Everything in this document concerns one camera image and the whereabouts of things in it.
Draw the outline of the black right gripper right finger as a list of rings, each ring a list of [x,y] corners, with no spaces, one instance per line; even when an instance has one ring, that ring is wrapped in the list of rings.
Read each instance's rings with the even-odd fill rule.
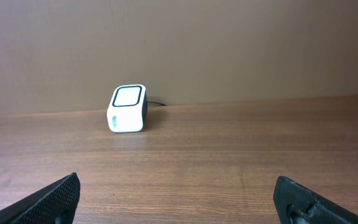
[[[358,224],[358,215],[285,176],[277,179],[273,201],[281,224]]]

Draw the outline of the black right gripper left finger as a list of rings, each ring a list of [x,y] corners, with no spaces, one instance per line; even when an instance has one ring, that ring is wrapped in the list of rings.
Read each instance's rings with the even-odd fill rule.
[[[75,172],[0,210],[0,224],[72,224],[80,200]]]

